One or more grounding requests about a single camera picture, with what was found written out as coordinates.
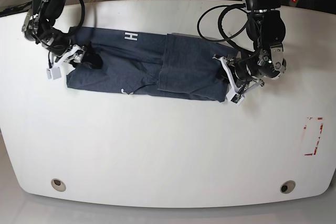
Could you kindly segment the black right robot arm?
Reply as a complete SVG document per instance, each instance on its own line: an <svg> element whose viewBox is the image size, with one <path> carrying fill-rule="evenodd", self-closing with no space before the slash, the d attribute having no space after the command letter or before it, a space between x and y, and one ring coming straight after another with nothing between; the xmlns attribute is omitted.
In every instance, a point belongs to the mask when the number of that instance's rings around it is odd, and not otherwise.
<svg viewBox="0 0 336 224"><path fill-rule="evenodd" d="M67 33L54 27L56 19L64 10L66 0L32 0L26 20L22 27L24 36L29 41L41 44L49 51L48 64L52 68L55 63L67 62L73 67L84 64L92 69L101 69L103 61L94 51L91 43L76 45L74 36L82 28L85 21L85 4L79 0L81 17L79 24Z"/></svg>

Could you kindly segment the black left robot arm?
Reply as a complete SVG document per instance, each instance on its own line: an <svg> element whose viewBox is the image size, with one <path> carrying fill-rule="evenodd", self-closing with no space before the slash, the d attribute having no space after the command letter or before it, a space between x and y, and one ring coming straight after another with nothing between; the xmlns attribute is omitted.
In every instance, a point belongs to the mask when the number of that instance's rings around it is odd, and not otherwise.
<svg viewBox="0 0 336 224"><path fill-rule="evenodd" d="M281 19L280 0L243 0L241 4L224 5L217 20L221 35L219 42L227 42L241 53L240 58L227 58L227 76L233 79L237 93L243 94L248 85L263 77L279 78L286 71L283 40L285 23ZM233 35L224 31L224 17L234 9L246 13L247 21Z"/></svg>

